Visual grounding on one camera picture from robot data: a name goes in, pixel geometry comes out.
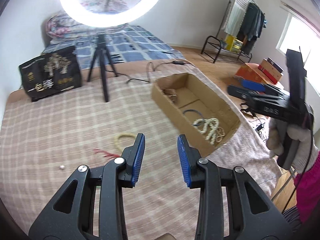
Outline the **pink sleeve forearm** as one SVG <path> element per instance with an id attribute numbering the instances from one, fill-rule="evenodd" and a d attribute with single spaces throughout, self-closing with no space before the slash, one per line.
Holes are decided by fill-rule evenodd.
<path id="1" fill-rule="evenodd" d="M 317 157 L 314 165 L 304 173 L 304 176 L 297 174 L 295 178 L 295 186 L 297 187 L 296 207 L 299 212 L 300 221 L 304 223 L 310 217 L 312 211 L 315 209 L 319 201 L 319 156 Z"/>

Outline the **white gloved right hand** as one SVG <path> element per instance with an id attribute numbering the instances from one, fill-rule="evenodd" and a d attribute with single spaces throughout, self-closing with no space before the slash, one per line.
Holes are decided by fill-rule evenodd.
<path id="1" fill-rule="evenodd" d="M 302 174 L 304 170 L 308 171 L 313 167 L 318 157 L 318 148 L 313 142 L 313 133 L 309 129 L 304 129 L 296 124 L 289 124 L 287 134 L 292 140 L 299 141 L 298 150 L 291 166 L 298 174 Z M 284 146 L 277 128 L 277 120 L 274 118 L 271 118 L 269 122 L 266 146 L 270 150 L 271 158 L 284 153 Z"/>

